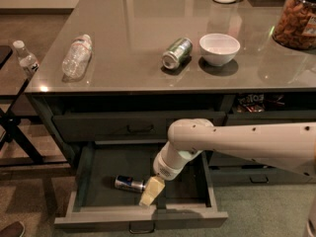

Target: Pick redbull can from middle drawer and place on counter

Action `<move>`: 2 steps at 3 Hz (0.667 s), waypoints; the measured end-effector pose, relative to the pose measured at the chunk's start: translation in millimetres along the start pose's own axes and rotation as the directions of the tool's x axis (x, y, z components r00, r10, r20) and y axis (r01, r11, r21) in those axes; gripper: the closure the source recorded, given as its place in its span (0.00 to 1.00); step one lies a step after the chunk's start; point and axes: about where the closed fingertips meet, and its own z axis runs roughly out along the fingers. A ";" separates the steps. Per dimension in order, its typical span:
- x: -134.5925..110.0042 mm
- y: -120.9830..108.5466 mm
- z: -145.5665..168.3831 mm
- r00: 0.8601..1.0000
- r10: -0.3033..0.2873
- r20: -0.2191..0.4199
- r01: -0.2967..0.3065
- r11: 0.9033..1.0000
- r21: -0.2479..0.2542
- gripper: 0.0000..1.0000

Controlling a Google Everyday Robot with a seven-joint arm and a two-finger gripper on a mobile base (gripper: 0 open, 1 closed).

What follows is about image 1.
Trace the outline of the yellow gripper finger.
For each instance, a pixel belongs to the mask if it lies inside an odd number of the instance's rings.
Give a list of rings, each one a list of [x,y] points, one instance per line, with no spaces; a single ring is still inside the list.
[[[165,181],[159,177],[150,177],[145,185],[139,204],[141,206],[150,206],[165,188]]]

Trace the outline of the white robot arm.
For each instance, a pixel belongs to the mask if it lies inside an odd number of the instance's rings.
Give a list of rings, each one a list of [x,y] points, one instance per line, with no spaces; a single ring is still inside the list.
[[[187,163],[203,151],[229,156],[313,177],[316,175],[316,123],[277,123],[216,126],[204,118],[174,121],[167,142],[153,162],[140,204],[149,206],[167,181],[174,180]]]

